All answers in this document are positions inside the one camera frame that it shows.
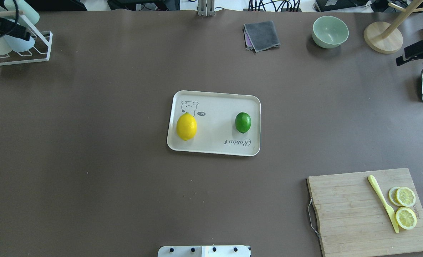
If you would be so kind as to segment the lemon slice near knife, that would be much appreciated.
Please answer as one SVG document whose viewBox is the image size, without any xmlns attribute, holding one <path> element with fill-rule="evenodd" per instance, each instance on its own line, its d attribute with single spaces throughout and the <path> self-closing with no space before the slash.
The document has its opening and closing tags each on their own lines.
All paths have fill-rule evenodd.
<svg viewBox="0 0 423 257">
<path fill-rule="evenodd" d="M 417 217 L 415 212 L 408 207 L 400 207 L 395 212 L 398 225 L 405 230 L 414 229 L 417 225 Z"/>
</svg>

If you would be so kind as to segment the green plastic cup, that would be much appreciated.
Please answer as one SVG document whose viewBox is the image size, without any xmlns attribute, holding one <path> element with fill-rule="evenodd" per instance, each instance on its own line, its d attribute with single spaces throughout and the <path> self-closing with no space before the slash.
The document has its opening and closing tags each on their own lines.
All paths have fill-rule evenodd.
<svg viewBox="0 0 423 257">
<path fill-rule="evenodd" d="M 37 13 L 34 8 L 32 8 L 25 0 L 16 0 L 17 9 L 21 10 L 27 19 L 34 25 L 36 25 L 39 21 L 39 13 Z M 15 3 L 13 0 L 5 0 L 4 6 L 9 11 L 15 11 Z"/>
</svg>

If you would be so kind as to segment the yellow plastic knife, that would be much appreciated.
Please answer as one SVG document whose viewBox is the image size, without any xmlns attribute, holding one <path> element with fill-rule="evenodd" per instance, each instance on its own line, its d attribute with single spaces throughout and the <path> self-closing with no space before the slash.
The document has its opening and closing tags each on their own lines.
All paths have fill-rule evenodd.
<svg viewBox="0 0 423 257">
<path fill-rule="evenodd" d="M 368 176 L 368 181 L 371 185 L 371 187 L 373 188 L 373 190 L 376 192 L 376 195 L 378 196 L 378 198 L 380 199 L 390 221 L 393 227 L 393 230 L 395 233 L 399 233 L 399 224 L 396 221 L 396 213 L 394 211 L 394 209 L 387 203 L 383 192 L 381 190 L 381 187 L 379 186 L 376 177 L 374 175 L 369 175 Z"/>
</svg>

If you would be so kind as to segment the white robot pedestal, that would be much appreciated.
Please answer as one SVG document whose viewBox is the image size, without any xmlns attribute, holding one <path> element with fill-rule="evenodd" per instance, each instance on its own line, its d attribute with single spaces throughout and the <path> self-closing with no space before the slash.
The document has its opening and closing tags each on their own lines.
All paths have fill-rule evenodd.
<svg viewBox="0 0 423 257">
<path fill-rule="evenodd" d="M 251 257 L 246 245 L 163 246 L 158 257 Z"/>
</svg>

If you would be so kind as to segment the wooden mug tree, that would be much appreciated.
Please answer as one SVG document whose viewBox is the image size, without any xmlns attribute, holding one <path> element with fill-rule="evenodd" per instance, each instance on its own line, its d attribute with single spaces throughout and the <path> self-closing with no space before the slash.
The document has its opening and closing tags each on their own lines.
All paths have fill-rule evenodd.
<svg viewBox="0 0 423 257">
<path fill-rule="evenodd" d="M 398 17 L 391 23 L 374 22 L 364 30 L 364 40 L 369 47 L 382 54 L 393 54 L 399 51 L 403 44 L 403 36 L 399 31 L 399 25 L 414 12 L 423 11 L 419 7 L 422 0 L 413 0 L 407 7 L 400 7 L 394 3 L 389 3 L 390 7 L 399 10 Z"/>
</svg>

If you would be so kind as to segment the grey folded cloth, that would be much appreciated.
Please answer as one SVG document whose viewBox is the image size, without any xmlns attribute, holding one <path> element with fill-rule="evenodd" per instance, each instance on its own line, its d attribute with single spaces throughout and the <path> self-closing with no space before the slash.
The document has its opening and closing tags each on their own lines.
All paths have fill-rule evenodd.
<svg viewBox="0 0 423 257">
<path fill-rule="evenodd" d="M 243 31 L 247 50 L 258 53 L 281 45 L 275 23 L 272 20 L 246 23 Z"/>
</svg>

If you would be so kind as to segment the mint green bowl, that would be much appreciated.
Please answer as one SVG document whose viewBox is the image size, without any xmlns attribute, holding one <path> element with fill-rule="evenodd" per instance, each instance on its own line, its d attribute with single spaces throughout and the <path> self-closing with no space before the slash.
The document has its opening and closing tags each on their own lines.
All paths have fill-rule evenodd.
<svg viewBox="0 0 423 257">
<path fill-rule="evenodd" d="M 347 25 L 335 16 L 322 16 L 312 26 L 313 41 L 319 47 L 332 49 L 342 45 L 349 37 Z"/>
</svg>

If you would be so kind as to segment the light blue plastic cup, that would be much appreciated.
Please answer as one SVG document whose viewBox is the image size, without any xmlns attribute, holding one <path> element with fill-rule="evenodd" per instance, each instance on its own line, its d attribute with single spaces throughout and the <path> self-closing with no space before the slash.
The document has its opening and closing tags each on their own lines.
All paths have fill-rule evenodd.
<svg viewBox="0 0 423 257">
<path fill-rule="evenodd" d="M 8 45 L 11 47 L 11 49 L 15 52 L 24 52 L 31 49 L 35 44 L 35 39 L 32 37 L 29 37 L 28 40 L 19 39 L 14 36 L 6 35 L 3 37 Z"/>
</svg>

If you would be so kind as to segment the yellow lemon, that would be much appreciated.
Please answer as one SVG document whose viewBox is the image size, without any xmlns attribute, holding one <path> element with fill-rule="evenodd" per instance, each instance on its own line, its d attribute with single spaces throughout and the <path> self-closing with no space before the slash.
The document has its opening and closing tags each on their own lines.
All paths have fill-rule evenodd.
<svg viewBox="0 0 423 257">
<path fill-rule="evenodd" d="M 181 115 L 176 124 L 176 133 L 184 141 L 193 139 L 197 133 L 195 117 L 190 113 Z"/>
</svg>

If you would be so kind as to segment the green lime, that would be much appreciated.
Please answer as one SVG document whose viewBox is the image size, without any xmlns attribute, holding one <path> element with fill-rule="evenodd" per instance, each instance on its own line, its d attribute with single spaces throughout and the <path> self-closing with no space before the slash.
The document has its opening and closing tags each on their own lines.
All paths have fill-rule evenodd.
<svg viewBox="0 0 423 257">
<path fill-rule="evenodd" d="M 240 112 L 235 118 L 235 128 L 239 133 L 247 133 L 252 125 L 252 119 L 248 113 Z"/>
</svg>

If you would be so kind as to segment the cream rabbit tray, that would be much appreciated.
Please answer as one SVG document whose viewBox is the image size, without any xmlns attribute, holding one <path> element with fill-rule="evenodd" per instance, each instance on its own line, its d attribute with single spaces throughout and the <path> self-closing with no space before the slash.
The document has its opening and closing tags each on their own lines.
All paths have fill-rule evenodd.
<svg viewBox="0 0 423 257">
<path fill-rule="evenodd" d="M 251 117 L 246 133 L 235 127 L 240 112 Z M 187 141 L 176 133 L 177 120 L 184 113 L 192 114 L 198 124 L 195 137 Z M 173 96 L 167 145 L 177 151 L 255 156 L 261 148 L 261 102 L 252 95 L 178 91 Z"/>
</svg>

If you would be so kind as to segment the lemon slice far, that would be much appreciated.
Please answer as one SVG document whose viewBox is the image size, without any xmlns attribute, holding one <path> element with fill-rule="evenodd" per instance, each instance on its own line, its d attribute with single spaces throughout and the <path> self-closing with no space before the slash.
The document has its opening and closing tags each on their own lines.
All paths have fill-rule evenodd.
<svg viewBox="0 0 423 257">
<path fill-rule="evenodd" d="M 416 203 L 416 195 L 408 187 L 399 187 L 396 190 L 395 196 L 398 203 L 403 207 L 412 207 Z"/>
</svg>

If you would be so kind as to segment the wooden cutting board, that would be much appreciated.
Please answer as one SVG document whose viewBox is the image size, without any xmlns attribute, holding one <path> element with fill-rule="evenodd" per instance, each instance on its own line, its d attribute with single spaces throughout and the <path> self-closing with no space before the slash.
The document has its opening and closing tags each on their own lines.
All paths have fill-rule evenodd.
<svg viewBox="0 0 423 257">
<path fill-rule="evenodd" d="M 394 186 L 416 192 L 409 169 L 362 171 L 307 178 L 324 257 L 378 257 L 423 252 L 423 208 L 412 207 L 414 229 L 396 233 L 386 210 L 368 181 L 373 175 L 386 200 Z"/>
</svg>

